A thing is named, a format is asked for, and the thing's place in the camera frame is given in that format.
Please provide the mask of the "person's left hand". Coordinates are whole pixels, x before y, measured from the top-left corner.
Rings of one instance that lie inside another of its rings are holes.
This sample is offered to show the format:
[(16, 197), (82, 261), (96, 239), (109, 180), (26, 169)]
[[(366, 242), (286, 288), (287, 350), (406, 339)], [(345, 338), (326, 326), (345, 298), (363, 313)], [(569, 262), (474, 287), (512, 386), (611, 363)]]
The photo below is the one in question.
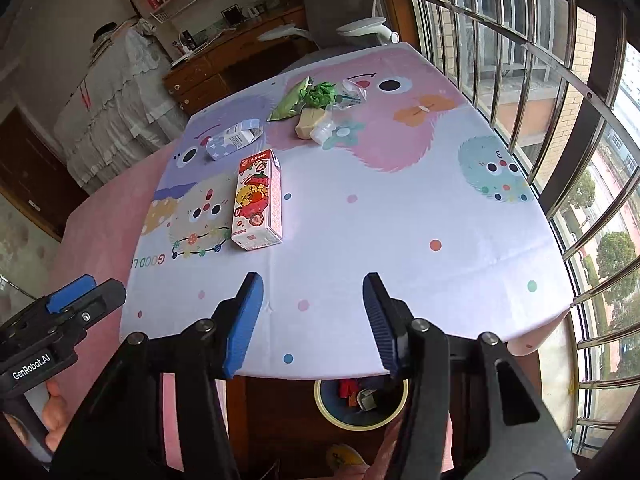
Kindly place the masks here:
[(70, 423), (70, 415), (58, 382), (51, 378), (46, 381), (46, 387), (49, 399), (42, 410), (42, 421), (48, 430), (46, 445), (55, 452)]

